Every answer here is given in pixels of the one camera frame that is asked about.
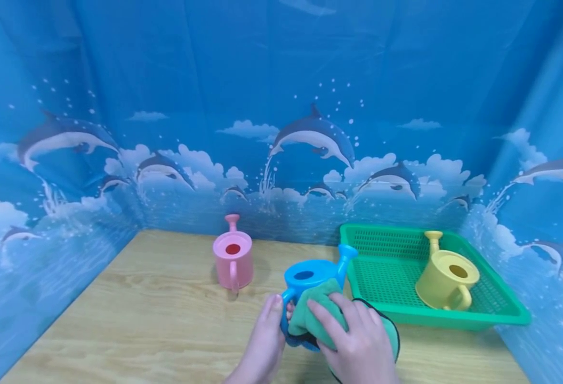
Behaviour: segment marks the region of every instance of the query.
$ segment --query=watering can spout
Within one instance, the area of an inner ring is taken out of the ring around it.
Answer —
[[[239,221],[239,215],[237,214],[227,214],[224,217],[228,222],[229,231],[236,232],[237,231],[237,221]]]
[[[428,230],[424,232],[424,235],[429,239],[429,255],[439,251],[439,239],[441,239],[444,233],[438,230]]]
[[[348,271],[351,259],[358,256],[356,248],[347,244],[339,244],[339,263],[337,264],[337,282],[339,286],[343,287],[345,282],[345,275]]]

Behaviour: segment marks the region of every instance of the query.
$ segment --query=green plastic tray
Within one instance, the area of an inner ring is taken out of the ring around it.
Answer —
[[[440,249],[470,259],[480,270],[480,280],[471,289],[473,303],[468,311],[427,307],[414,290],[429,257],[424,231],[343,224],[341,243],[359,252],[347,274],[352,295],[399,324],[481,331],[500,324],[524,326],[531,322],[527,308],[482,255],[466,239],[448,231],[439,240]]]

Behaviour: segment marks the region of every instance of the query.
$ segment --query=green cloth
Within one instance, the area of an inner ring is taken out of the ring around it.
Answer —
[[[339,287],[337,280],[333,278],[320,284],[319,286],[305,290],[294,308],[292,318],[290,319],[290,323],[288,325],[288,333],[296,337],[311,334],[330,349],[337,350],[335,343],[324,327],[322,327],[322,324],[309,310],[309,307],[307,307],[307,300],[309,299],[321,304],[321,306],[325,307],[326,310],[328,310],[331,315],[337,319],[339,324],[341,324],[343,329],[347,332],[348,323],[343,317],[341,309],[329,298],[329,295],[334,292],[342,293],[342,290],[341,287]],[[363,304],[366,307],[370,307],[365,302],[363,302]],[[395,324],[390,319],[382,314],[380,314],[380,317],[382,318],[382,324],[388,333],[388,339],[390,339],[390,344],[393,349],[393,356],[396,360],[399,355],[399,333]]]

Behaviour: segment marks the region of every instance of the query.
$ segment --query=dolphin backdrop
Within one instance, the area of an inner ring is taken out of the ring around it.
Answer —
[[[206,3],[0,0],[0,377],[138,231],[240,213],[459,232],[563,383],[563,0]]]

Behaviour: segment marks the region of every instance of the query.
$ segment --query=table surface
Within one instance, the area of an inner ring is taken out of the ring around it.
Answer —
[[[254,280],[234,298],[217,284],[213,240],[142,231],[0,382],[221,383],[286,268],[337,261],[335,247],[254,240]],[[528,383],[494,331],[398,327],[404,384]],[[335,381],[321,354],[286,348],[274,383]]]

